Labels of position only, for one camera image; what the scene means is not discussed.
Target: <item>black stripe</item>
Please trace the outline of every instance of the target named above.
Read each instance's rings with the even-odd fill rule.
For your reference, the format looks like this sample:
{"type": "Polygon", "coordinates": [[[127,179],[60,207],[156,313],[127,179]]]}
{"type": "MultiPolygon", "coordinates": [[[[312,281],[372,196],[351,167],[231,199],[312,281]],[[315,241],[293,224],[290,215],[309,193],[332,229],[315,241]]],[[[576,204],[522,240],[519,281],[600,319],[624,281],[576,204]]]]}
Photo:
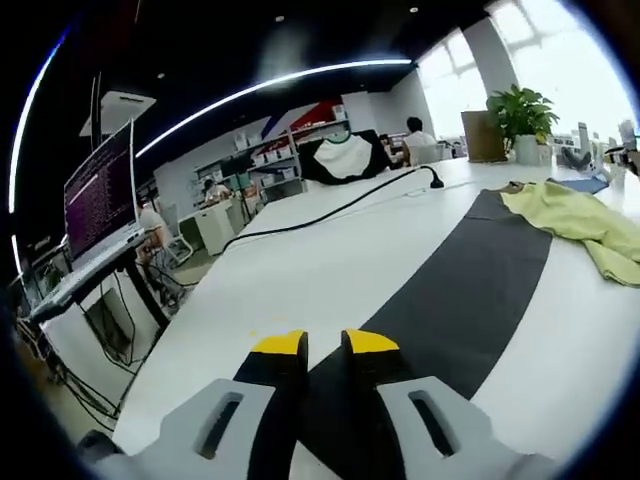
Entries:
{"type": "MultiPolygon", "coordinates": [[[[398,343],[417,377],[470,399],[506,348],[536,289],[551,234],[483,191],[418,271],[362,327],[398,343]]],[[[310,372],[301,441],[345,480],[376,478],[351,421],[339,350],[310,372]]]]}

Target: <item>white cloth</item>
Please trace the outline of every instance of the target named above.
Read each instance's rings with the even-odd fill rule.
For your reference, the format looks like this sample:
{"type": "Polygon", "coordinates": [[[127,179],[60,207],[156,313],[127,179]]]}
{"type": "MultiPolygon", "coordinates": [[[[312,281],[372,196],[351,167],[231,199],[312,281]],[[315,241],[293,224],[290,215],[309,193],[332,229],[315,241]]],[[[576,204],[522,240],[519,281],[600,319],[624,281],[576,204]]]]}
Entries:
{"type": "Polygon", "coordinates": [[[404,138],[404,143],[409,149],[411,165],[431,163],[437,160],[435,158],[437,142],[428,133],[413,132],[404,138]]]}
{"type": "Polygon", "coordinates": [[[162,241],[164,243],[163,246],[165,247],[173,240],[173,235],[171,235],[169,227],[167,227],[166,222],[155,210],[152,210],[150,208],[143,208],[140,211],[138,223],[142,228],[144,228],[145,232],[151,232],[156,228],[160,228],[162,231],[162,241]]]}
{"type": "Polygon", "coordinates": [[[229,195],[230,193],[231,192],[227,187],[225,187],[222,184],[218,184],[218,185],[214,185],[207,191],[207,194],[205,195],[204,199],[206,202],[209,202],[211,200],[215,200],[216,202],[219,202],[220,200],[222,200],[222,197],[224,195],[229,195]]]}
{"type": "Polygon", "coordinates": [[[325,140],[313,157],[336,178],[362,175],[371,161],[371,144],[356,135],[340,143],[325,140]]]}

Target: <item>potted plant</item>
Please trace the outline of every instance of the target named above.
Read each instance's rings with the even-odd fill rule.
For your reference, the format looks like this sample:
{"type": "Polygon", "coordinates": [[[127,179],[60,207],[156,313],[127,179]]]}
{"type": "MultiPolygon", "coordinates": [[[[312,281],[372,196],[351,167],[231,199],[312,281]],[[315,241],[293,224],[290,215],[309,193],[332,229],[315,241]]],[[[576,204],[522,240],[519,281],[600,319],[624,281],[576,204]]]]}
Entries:
{"type": "Polygon", "coordinates": [[[502,133],[505,152],[514,148],[518,163],[540,163],[538,144],[546,144],[551,122],[559,118],[549,105],[553,102],[542,94],[516,85],[487,99],[487,110],[502,133]]]}

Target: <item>green leaves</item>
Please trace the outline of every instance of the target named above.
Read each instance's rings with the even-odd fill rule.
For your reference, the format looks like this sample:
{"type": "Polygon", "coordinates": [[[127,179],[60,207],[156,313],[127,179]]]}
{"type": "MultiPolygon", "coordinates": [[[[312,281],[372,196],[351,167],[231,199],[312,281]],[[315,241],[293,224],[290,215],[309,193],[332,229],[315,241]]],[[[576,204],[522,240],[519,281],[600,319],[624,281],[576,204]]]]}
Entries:
{"type": "Polygon", "coordinates": [[[494,92],[487,99],[487,110],[502,132],[509,149],[517,135],[536,135],[546,139],[551,134],[551,122],[559,117],[551,111],[553,102],[530,88],[511,85],[504,92],[494,92]]]}

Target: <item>window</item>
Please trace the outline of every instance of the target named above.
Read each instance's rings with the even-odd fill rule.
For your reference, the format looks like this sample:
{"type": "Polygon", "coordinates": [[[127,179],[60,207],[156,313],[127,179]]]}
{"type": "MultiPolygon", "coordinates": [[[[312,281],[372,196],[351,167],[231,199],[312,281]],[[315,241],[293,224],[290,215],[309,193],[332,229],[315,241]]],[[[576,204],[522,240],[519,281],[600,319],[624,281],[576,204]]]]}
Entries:
{"type": "Polygon", "coordinates": [[[464,135],[461,112],[484,110],[487,93],[471,49],[457,30],[418,61],[436,138],[464,135]]]}
{"type": "Polygon", "coordinates": [[[591,136],[620,142],[618,124],[635,120],[625,89],[597,42],[560,1],[509,0],[489,10],[521,86],[555,103],[560,121],[554,133],[570,134],[585,122],[591,136]]]}

